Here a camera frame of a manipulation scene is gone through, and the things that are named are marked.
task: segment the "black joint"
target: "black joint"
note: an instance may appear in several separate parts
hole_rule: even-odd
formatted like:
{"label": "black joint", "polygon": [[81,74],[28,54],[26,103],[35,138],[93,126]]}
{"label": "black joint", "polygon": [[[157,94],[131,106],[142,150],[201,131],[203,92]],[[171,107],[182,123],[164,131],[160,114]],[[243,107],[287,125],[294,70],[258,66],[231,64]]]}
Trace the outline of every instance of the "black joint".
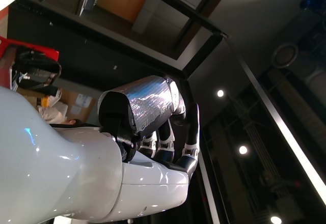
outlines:
{"label": "black joint", "polygon": [[194,173],[196,166],[197,166],[197,160],[190,157],[190,156],[186,156],[183,155],[180,159],[178,159],[178,161],[176,162],[176,165],[186,169],[186,172],[189,176],[189,180],[190,177],[192,176],[192,174]]}
{"label": "black joint", "polygon": [[152,154],[153,154],[152,149],[140,148],[139,152],[141,152],[143,155],[147,156],[148,158],[152,158]]}
{"label": "black joint", "polygon": [[154,156],[155,160],[162,160],[166,162],[172,162],[174,158],[174,152],[167,150],[158,150]]}

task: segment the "red object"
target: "red object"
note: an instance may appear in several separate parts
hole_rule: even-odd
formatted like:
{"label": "red object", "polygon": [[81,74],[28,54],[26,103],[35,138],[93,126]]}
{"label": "red object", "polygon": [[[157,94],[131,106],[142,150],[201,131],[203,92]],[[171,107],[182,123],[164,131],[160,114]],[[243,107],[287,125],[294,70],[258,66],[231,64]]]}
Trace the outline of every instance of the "red object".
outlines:
{"label": "red object", "polygon": [[52,48],[29,44],[25,42],[19,42],[11,39],[6,39],[0,36],[0,86],[8,89],[10,89],[11,87],[11,66],[14,62],[14,59],[10,61],[10,64],[8,64],[8,61],[5,64],[3,56],[9,46],[26,46],[36,51],[44,53],[47,57],[57,62],[59,59],[59,52]]}

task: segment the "dark wall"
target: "dark wall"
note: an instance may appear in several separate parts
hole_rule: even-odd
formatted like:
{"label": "dark wall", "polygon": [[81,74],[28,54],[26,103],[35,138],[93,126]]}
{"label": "dark wall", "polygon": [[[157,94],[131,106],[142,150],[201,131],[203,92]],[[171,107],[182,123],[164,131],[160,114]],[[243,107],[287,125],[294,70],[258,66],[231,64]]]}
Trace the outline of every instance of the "dark wall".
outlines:
{"label": "dark wall", "polygon": [[62,78],[99,90],[109,90],[149,75],[164,75],[128,54],[86,39],[15,5],[9,9],[8,38],[58,50]]}

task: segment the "cardboard box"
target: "cardboard box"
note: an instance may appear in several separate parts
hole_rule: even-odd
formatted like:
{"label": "cardboard box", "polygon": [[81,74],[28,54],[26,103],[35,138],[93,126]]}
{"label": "cardboard box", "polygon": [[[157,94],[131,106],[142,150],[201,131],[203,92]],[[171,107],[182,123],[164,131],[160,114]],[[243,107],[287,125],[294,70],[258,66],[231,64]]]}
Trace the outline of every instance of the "cardboard box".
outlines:
{"label": "cardboard box", "polygon": [[68,120],[79,119],[82,122],[86,122],[96,99],[84,94],[62,89],[60,101],[68,105],[66,114]]}

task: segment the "metal bar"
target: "metal bar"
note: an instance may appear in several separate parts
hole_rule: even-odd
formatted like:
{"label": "metal bar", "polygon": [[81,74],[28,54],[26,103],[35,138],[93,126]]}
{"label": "metal bar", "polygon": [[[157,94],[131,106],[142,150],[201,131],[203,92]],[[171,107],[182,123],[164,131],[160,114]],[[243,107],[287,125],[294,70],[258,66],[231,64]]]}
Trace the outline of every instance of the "metal bar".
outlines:
{"label": "metal bar", "polygon": [[193,21],[196,21],[197,23],[199,23],[201,26],[205,27],[209,31],[213,33],[220,33],[227,36],[227,34],[223,33],[220,29],[218,29],[214,25],[214,23],[212,23],[207,18],[203,17],[195,9],[185,4],[183,1],[181,0],[162,0],[162,1],[170,5],[172,8],[178,10],[180,13],[184,14],[185,16],[191,18]]}
{"label": "metal bar", "polygon": [[159,61],[152,56],[144,54],[143,52],[133,49],[132,47],[123,44],[114,38],[104,35],[88,26],[78,23],[77,21],[70,19],[67,16],[58,14],[55,11],[48,9],[40,4],[36,4],[31,0],[16,0],[13,4],[29,13],[35,14],[41,18],[48,19],[53,24],[62,26],[63,28],[81,35],[88,40],[92,40],[100,45],[103,45],[104,47],[109,47],[115,51],[124,53],[134,58],[139,63],[150,67],[162,74],[176,78],[184,78],[184,74],[181,70],[162,61]]}
{"label": "metal bar", "polygon": [[[196,11],[202,16],[208,18],[220,2],[221,0],[201,0],[198,6],[196,7]],[[181,29],[174,44],[174,50],[179,55],[181,55],[182,52],[186,49],[190,41],[199,31],[200,27],[201,26],[198,23],[192,21],[191,19],[187,21],[187,23]]]}
{"label": "metal bar", "polygon": [[198,155],[198,163],[199,163],[199,168],[200,168],[200,171],[201,171],[202,177],[203,177],[204,187],[205,187],[205,191],[206,191],[206,195],[207,195],[207,201],[208,201],[212,221],[214,224],[220,224],[220,219],[219,219],[218,211],[216,210],[216,205],[215,205],[215,201],[214,201],[214,197],[213,197],[213,193],[212,193],[212,188],[210,187],[205,162],[204,162],[203,155],[201,152]]}
{"label": "metal bar", "polygon": [[243,57],[237,52],[234,44],[230,41],[229,38],[225,38],[226,43],[228,44],[231,52],[236,56],[237,60],[239,61],[241,67],[243,68],[244,72],[248,76],[250,82],[254,86],[255,90],[257,91],[259,97],[263,101],[264,105],[266,106],[268,112],[270,113],[271,117],[274,119],[276,125],[278,126],[279,130],[281,131],[282,135],[284,136],[285,140],[287,141],[288,145],[292,149],[293,153],[297,157],[299,163],[303,167],[304,171],[306,172],[308,178],[310,179],[311,183],[315,187],[316,191],[318,192],[319,196],[321,197],[322,201],[326,205],[326,185],[322,181],[321,177],[317,173],[316,169],[313,167],[309,159],[304,154],[303,150],[295,140],[294,136],[292,135],[289,128],[284,123],[282,117],[277,112],[276,108],[274,107],[273,103],[266,95],[264,89],[259,84],[258,80],[246,64]]}
{"label": "metal bar", "polygon": [[191,74],[204,62],[204,60],[213,52],[213,50],[222,41],[223,36],[219,33],[211,35],[204,45],[193,56],[189,63],[183,68],[184,76],[188,79]]}

